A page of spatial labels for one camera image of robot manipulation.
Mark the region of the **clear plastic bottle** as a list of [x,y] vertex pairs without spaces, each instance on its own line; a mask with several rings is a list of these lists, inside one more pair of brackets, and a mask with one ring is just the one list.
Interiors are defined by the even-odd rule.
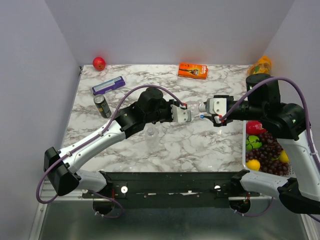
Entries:
[[198,101],[188,101],[187,108],[191,112],[191,117],[192,118],[200,118],[200,115],[204,115],[205,112],[199,112],[199,104],[203,102],[198,102]]
[[146,129],[144,140],[149,152],[155,152],[159,146],[159,130],[157,127],[150,126]]

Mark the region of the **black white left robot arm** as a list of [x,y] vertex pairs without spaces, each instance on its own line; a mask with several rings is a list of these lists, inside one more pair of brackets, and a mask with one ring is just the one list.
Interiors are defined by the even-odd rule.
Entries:
[[48,148],[44,153],[44,177],[48,178],[58,197],[76,189],[94,191],[104,198],[110,194],[110,179],[101,171],[81,170],[90,159],[108,147],[142,131],[147,123],[174,122],[173,114],[185,104],[176,96],[165,100],[165,88],[145,85],[138,100],[130,106],[117,106],[112,117],[95,132],[74,143],[56,150]]

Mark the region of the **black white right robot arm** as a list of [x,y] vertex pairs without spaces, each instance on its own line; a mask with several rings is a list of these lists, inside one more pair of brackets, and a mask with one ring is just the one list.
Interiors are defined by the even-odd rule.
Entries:
[[238,101],[215,95],[198,107],[215,127],[233,120],[259,121],[289,157],[295,176],[286,178],[241,170],[231,178],[230,191],[241,196],[256,192],[277,198],[291,212],[320,213],[320,157],[312,138],[308,107],[302,91],[286,77],[266,73],[246,78],[247,92]]

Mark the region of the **red dragon fruit toy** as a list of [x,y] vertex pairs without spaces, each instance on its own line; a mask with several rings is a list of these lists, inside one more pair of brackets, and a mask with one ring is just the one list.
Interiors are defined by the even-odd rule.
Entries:
[[245,128],[248,135],[258,136],[267,132],[267,130],[263,128],[262,123],[256,120],[248,121]]

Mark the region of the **orange razor box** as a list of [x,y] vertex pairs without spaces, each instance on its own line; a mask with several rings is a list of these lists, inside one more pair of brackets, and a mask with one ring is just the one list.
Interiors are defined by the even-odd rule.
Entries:
[[179,77],[205,80],[208,76],[208,71],[207,65],[181,62],[177,75]]

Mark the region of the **orange snack bag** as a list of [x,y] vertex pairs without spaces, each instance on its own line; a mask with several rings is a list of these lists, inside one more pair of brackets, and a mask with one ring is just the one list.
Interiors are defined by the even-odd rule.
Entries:
[[272,62],[266,56],[262,56],[256,63],[254,63],[247,71],[247,76],[255,74],[271,74]]

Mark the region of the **green toy fruit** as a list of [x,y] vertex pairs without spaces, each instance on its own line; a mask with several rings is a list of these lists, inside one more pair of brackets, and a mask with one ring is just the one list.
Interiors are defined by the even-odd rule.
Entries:
[[262,146],[260,138],[256,135],[249,135],[245,141],[246,151],[252,151],[253,149],[259,149]]

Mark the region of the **purple white flat box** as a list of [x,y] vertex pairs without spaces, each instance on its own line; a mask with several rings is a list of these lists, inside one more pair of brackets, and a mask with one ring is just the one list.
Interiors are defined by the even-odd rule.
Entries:
[[111,80],[108,80],[108,81],[105,81],[103,83],[100,83],[98,85],[93,86],[91,88],[91,92],[94,96],[103,95],[107,92],[124,87],[125,85],[126,85],[126,82],[123,79],[123,77],[118,76],[116,78],[113,78]]

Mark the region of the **black drink can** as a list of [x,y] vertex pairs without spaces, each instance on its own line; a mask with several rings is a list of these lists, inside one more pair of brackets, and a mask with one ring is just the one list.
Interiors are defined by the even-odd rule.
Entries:
[[93,98],[93,102],[103,118],[109,118],[112,115],[112,112],[104,95],[95,95]]

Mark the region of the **purple grape bunch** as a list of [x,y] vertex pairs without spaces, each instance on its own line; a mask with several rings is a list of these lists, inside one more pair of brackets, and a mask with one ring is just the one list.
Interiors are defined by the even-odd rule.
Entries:
[[277,176],[287,176],[290,173],[290,162],[282,163],[279,161],[279,155],[283,147],[277,139],[269,132],[259,135],[262,146],[260,148],[246,151],[245,148],[245,166],[246,162],[256,159],[260,162],[259,172],[268,173]]

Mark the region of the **yellow lemon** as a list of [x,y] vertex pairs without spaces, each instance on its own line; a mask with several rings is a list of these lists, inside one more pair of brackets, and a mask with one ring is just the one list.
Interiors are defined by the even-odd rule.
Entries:
[[285,150],[282,150],[280,152],[280,155],[279,155],[279,161],[282,162],[282,163],[289,163],[290,162],[290,159],[287,155],[287,153],[285,152]]
[[259,171],[261,164],[257,159],[252,159],[246,162],[246,167],[253,171]]

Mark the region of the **red apple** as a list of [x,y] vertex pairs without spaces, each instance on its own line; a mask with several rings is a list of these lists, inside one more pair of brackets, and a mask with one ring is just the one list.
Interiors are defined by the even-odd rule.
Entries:
[[97,71],[103,71],[106,67],[106,62],[102,57],[98,56],[93,59],[92,65]]

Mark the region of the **white plastic basket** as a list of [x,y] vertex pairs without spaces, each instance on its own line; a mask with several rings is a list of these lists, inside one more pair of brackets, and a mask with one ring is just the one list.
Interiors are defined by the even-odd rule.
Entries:
[[247,121],[243,137],[245,168],[288,178],[295,175],[283,147],[259,121]]

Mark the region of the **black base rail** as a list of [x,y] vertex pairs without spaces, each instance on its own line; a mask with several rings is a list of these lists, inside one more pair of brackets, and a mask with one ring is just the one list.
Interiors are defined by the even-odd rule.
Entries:
[[228,208],[248,193],[236,181],[239,172],[106,172],[103,198],[87,191],[85,199],[106,206],[114,197],[124,209]]

